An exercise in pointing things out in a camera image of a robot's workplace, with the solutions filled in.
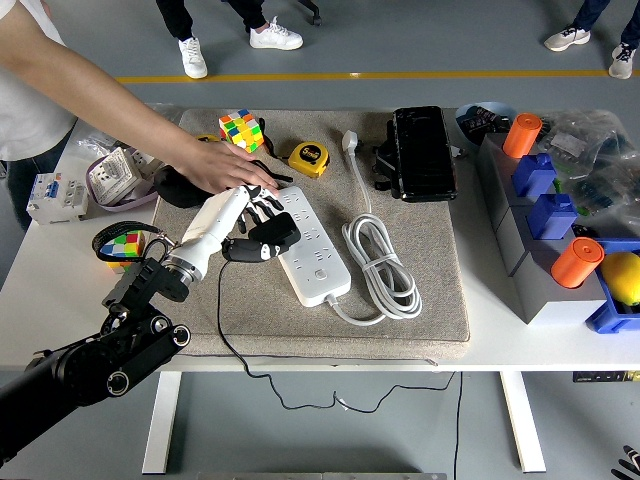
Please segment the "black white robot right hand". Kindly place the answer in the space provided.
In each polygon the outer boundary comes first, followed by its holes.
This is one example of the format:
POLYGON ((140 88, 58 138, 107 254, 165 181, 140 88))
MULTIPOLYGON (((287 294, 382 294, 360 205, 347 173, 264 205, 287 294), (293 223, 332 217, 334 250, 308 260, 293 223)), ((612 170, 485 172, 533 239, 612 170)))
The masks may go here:
POLYGON ((639 452, 629 445, 624 445, 623 451, 626 459, 619 459, 618 464, 620 468, 612 468, 610 473, 619 480, 638 479, 640 475, 639 452))

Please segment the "person's right hand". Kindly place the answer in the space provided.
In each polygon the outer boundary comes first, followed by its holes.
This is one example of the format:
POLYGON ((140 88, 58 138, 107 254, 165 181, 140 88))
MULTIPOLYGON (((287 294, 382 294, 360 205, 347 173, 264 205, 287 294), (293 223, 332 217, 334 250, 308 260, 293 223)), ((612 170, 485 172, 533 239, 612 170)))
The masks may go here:
POLYGON ((243 185, 276 193, 276 181, 254 160, 254 155, 235 145, 195 140, 171 165, 196 187, 212 194, 243 185))

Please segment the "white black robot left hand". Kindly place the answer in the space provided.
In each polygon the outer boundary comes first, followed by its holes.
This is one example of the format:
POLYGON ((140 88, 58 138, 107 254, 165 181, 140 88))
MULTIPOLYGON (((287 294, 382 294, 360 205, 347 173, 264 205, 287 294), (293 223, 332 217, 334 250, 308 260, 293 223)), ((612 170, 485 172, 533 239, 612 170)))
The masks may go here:
POLYGON ((201 281, 207 274, 210 256, 222 250, 223 241, 237 220, 244 220, 243 212, 257 217, 255 223, 261 221, 255 206, 269 218, 274 211, 284 210, 277 194, 255 185, 235 187, 208 198, 164 265, 180 272, 187 283, 201 281))

